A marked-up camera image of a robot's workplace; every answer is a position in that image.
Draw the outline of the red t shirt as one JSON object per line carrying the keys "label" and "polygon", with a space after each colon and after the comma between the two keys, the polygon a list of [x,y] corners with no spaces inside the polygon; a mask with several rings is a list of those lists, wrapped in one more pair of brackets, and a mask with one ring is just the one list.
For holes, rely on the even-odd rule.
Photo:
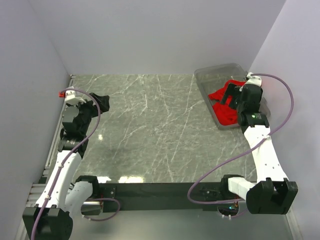
{"label": "red t shirt", "polygon": [[234,104],[236,98],[229,96],[225,104],[220,103],[229,84],[235,84],[242,87],[245,82],[230,79],[224,84],[224,87],[208,95],[210,100],[216,101],[216,103],[212,105],[212,109],[216,114],[218,122],[223,126],[230,126],[238,123],[237,111],[229,106],[230,103]]}

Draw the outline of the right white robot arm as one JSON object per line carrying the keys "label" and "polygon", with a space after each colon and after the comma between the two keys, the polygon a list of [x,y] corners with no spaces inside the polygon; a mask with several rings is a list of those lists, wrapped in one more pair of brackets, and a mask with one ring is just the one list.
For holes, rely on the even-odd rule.
{"label": "right white robot arm", "polygon": [[278,160],[268,118],[260,112],[262,93],[258,85],[230,83],[220,101],[225,104],[231,97],[229,107],[236,110],[238,125],[253,156],[257,180],[252,183],[241,176],[227,175],[219,193],[226,200],[238,195],[245,200],[251,214],[285,215],[298,193],[298,186],[288,179]]}

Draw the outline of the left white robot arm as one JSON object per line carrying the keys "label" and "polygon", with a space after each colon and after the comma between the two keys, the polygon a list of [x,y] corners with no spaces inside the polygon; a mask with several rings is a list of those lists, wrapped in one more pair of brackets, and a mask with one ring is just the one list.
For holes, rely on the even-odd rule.
{"label": "left white robot arm", "polygon": [[22,215],[31,240],[68,240],[83,203],[99,197],[97,177],[81,176],[75,183],[72,178],[87,149],[89,125],[100,118],[100,109],[92,100],[67,104],[52,173],[35,205],[26,207]]}

